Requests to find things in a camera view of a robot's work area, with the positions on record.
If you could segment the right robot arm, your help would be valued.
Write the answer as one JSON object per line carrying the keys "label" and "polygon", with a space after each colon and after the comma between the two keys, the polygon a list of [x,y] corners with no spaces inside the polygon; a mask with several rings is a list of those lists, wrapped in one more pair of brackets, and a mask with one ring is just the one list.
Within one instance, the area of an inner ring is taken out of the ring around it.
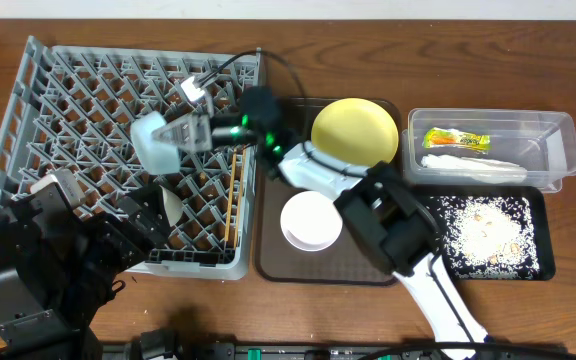
{"label": "right robot arm", "polygon": [[399,131],[378,103],[342,98],[304,121],[267,87],[241,96],[235,114],[189,113],[156,127],[156,143],[190,153],[253,145],[269,176],[327,202],[370,264],[404,286],[449,359],[481,359],[489,338],[447,273],[439,225],[390,165]]}

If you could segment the light blue bowl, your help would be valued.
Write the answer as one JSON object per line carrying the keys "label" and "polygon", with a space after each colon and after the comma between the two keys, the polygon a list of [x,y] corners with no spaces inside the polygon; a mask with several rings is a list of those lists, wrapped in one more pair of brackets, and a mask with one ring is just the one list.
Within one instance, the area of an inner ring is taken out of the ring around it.
{"label": "light blue bowl", "polygon": [[130,137],[137,158],[151,175],[167,175],[180,170],[178,148],[157,141],[154,131],[166,125],[161,113],[151,112],[130,125]]}

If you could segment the yellow plate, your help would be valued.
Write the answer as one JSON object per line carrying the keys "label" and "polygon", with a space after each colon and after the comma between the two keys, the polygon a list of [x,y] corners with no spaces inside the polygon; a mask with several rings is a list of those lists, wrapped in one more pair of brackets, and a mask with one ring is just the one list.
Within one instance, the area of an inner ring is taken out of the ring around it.
{"label": "yellow plate", "polygon": [[315,117],[311,142],[320,151],[353,165],[390,163],[399,147],[399,129],[376,102],[344,98],[326,105]]}

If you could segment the white cup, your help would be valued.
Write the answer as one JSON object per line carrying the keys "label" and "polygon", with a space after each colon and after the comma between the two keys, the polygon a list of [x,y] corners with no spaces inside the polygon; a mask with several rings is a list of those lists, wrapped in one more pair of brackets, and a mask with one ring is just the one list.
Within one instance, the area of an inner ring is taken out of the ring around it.
{"label": "white cup", "polygon": [[172,191],[161,186],[164,207],[164,218],[170,227],[175,226],[183,215],[183,202]]}

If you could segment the white napkin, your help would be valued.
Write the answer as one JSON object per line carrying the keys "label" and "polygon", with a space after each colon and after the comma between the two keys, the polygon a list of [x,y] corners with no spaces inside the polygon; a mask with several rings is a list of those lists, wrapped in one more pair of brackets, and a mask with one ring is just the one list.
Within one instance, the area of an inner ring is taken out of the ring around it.
{"label": "white napkin", "polygon": [[528,174],[527,169],[511,162],[452,155],[426,155],[421,165],[443,176],[466,177],[487,184],[521,183]]}

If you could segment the green orange snack wrapper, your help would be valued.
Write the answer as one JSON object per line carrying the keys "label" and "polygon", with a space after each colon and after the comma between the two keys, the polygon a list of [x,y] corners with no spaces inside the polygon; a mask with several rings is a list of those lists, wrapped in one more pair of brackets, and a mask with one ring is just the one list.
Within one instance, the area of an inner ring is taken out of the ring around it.
{"label": "green orange snack wrapper", "polygon": [[442,129],[434,127],[423,138],[424,148],[454,147],[487,153],[491,147],[489,135],[478,135],[458,129]]}

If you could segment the rice food scraps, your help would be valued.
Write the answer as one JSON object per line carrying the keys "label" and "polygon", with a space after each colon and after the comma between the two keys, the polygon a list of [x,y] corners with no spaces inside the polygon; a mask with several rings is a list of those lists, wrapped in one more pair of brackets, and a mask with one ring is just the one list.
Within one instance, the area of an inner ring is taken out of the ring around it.
{"label": "rice food scraps", "polygon": [[445,261],[457,277],[538,277],[541,266],[528,199],[442,195],[430,197],[427,208],[442,227]]}

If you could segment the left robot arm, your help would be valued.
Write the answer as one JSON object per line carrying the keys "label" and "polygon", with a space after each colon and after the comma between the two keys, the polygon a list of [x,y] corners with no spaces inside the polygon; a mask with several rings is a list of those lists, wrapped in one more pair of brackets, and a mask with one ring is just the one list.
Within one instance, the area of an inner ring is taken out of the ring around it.
{"label": "left robot arm", "polygon": [[127,214],[86,220],[85,195],[59,169],[7,203],[0,220],[0,359],[101,359],[90,328],[98,309],[124,289],[118,274],[168,240],[164,189],[151,184],[120,198]]}

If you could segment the white bowl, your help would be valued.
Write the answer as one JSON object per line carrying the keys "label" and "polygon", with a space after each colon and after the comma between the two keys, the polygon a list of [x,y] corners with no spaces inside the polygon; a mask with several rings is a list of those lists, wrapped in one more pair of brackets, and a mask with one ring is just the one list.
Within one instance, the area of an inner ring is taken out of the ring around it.
{"label": "white bowl", "polygon": [[319,252],[339,238],[343,222],[333,201],[319,192],[304,191],[292,196],[280,214],[284,238],[305,252]]}

